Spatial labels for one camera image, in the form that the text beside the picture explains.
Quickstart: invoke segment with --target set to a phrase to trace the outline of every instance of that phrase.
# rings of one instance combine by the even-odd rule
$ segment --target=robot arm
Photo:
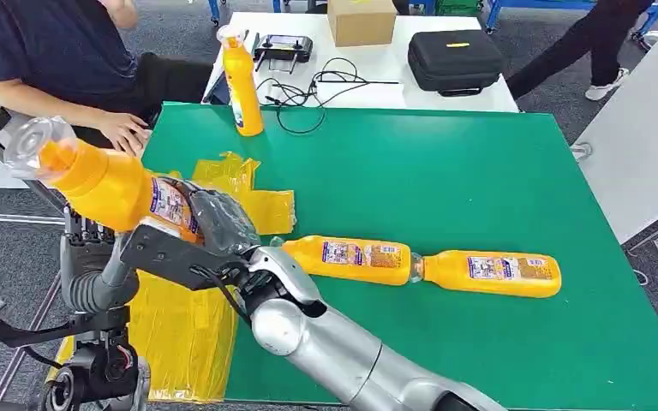
[[[107,399],[111,409],[144,409],[149,367],[129,345],[124,306],[139,286],[135,269],[141,269],[192,290],[220,288],[261,347],[285,357],[354,409],[505,411],[467,384],[407,360],[326,304],[289,254],[259,245],[254,226],[230,196],[170,182],[188,199],[203,244],[187,243],[149,222],[116,238],[68,212],[63,297],[77,314],[65,325],[40,331],[0,320],[0,341],[10,347],[76,336],[76,350],[63,366],[42,357],[61,366],[42,398],[43,409],[66,411]],[[85,246],[110,251],[83,253]]]
[[[199,220],[205,246],[141,225],[122,253],[126,265],[191,289],[197,283],[220,287],[261,347],[285,357],[354,409],[505,411],[473,387],[407,360],[326,304],[287,252],[257,245],[253,225],[230,197],[200,189],[183,195]],[[220,244],[210,236],[216,230]],[[228,284],[237,295],[225,291]]]
[[[250,313],[256,341],[281,355],[362,411],[502,411],[467,384],[434,374],[327,305],[302,268],[281,248],[259,247],[252,272],[273,272],[289,296],[262,301]]]

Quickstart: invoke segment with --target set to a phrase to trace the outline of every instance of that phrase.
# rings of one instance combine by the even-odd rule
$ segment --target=black pants
[[[399,15],[410,15],[410,0],[392,0]],[[310,15],[325,15],[326,3],[319,4],[313,9],[307,10]]]
[[[192,63],[145,53],[137,65],[135,86],[95,104],[96,108],[116,113],[130,113],[144,120],[150,128],[157,121],[164,101],[199,103],[211,77],[212,64]],[[99,130],[74,127],[77,137],[97,147],[112,148]]]
[[[629,30],[653,0],[599,0],[564,36],[508,79],[514,98],[539,86],[591,51],[591,84],[613,83],[619,73],[617,55]]]

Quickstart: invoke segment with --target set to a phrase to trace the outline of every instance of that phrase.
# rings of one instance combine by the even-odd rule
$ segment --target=cardboard box
[[[326,15],[337,47],[392,42],[397,17],[392,0],[329,0]]]

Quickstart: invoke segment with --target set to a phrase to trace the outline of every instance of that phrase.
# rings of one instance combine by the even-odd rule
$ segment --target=yellow plastic sheet
[[[296,214],[293,191],[254,190],[260,162],[234,152],[223,152],[221,160],[199,160],[193,180],[205,188],[217,188],[241,203],[260,235],[287,234],[294,230]]]
[[[129,341],[152,368],[150,400],[223,399],[236,334],[236,313],[218,289],[190,291],[138,271],[140,291],[130,302]],[[74,351],[65,339],[57,361]]]
[[[240,202],[259,234],[290,233],[296,223],[294,192],[254,190],[260,162],[233,152],[221,157],[200,160],[192,180]],[[168,176],[182,178],[177,171]],[[150,400],[221,400],[228,382],[236,313],[218,289],[194,292],[138,273],[140,291],[129,304],[129,341],[152,368]],[[57,361],[64,363],[73,347],[73,339],[65,338]]]

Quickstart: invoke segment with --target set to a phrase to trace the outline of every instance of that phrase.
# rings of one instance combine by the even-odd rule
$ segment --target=navy t-shirt
[[[99,106],[134,86],[136,68],[98,0],[0,0],[0,81]]]

